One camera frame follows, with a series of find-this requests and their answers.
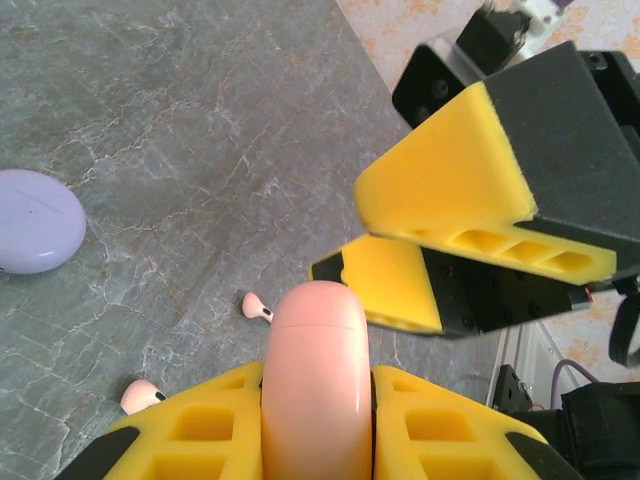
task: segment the pink earbud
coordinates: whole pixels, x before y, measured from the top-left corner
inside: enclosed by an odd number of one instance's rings
[[[247,318],[262,317],[269,323],[273,320],[273,312],[253,292],[247,293],[242,299],[242,314]]]
[[[120,406],[127,415],[133,415],[166,399],[167,397],[153,383],[136,380],[125,390]]]

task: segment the yellow foam gripper pad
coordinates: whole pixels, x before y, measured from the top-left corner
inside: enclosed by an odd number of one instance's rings
[[[261,381],[252,363],[118,422],[140,434],[105,480],[262,480]]]
[[[581,478],[529,425],[396,368],[373,377],[374,480]]]
[[[441,333],[442,324],[420,247],[364,235],[311,266],[312,280],[354,291],[367,320],[413,333]]]
[[[611,277],[616,253],[514,226],[537,205],[483,83],[474,84],[358,177],[374,234],[574,285]]]

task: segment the black plastic part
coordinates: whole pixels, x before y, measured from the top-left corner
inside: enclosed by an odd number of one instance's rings
[[[611,96],[574,45],[535,55],[485,85],[538,207],[518,226],[615,251],[614,279],[640,273],[640,161],[610,110],[617,102],[605,100]],[[613,110],[623,118],[622,108]]]
[[[546,443],[518,432],[509,432],[506,437],[540,480],[583,480],[583,477]]]
[[[473,14],[456,43],[485,75],[491,75],[522,48],[518,39],[529,29],[530,20],[520,12],[480,9]]]
[[[588,308],[582,287],[422,248],[444,336],[461,338]]]
[[[562,396],[564,410],[513,413],[588,480],[640,478],[640,383],[594,383]]]
[[[462,82],[427,45],[419,45],[393,91],[392,102],[416,128],[464,89]]]
[[[609,110],[640,162],[640,74],[622,52],[580,52]]]
[[[562,410],[533,410],[508,414],[527,425],[531,425],[549,442],[549,445],[570,464],[572,463],[571,439]]]
[[[613,286],[620,295],[637,295],[640,293],[640,275],[616,280]]]
[[[629,351],[639,322],[640,294],[635,294],[625,298],[618,307],[609,337],[609,358],[627,368],[640,366],[640,348]]]
[[[124,427],[96,438],[55,480],[102,480],[138,435],[137,428]]]
[[[311,276],[314,280],[342,283],[342,270],[344,270],[344,261],[342,253],[338,252],[314,263],[311,266]]]
[[[593,383],[562,395],[562,405],[577,470],[640,478],[640,383]]]
[[[498,372],[492,407],[502,413],[526,412],[533,402],[511,365],[502,365]]]

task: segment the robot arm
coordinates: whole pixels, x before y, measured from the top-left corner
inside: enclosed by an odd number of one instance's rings
[[[519,61],[551,4],[485,6],[415,50],[393,93],[415,130],[355,185],[370,234],[310,269],[370,321],[459,338],[588,308],[594,289],[638,294],[640,77],[570,42]],[[627,366],[637,303],[610,344]]]

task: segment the yellow foam pad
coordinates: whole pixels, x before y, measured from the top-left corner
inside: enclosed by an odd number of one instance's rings
[[[393,367],[375,367],[374,480],[538,480],[505,434],[547,443],[511,417]]]
[[[118,422],[140,435],[105,480],[261,480],[261,380],[252,363]]]
[[[442,331],[418,245],[363,235],[341,253],[341,280],[360,300],[368,321],[414,333]]]
[[[354,194],[385,237],[575,285],[616,271],[611,250],[514,226],[536,202],[481,82],[362,172]]]

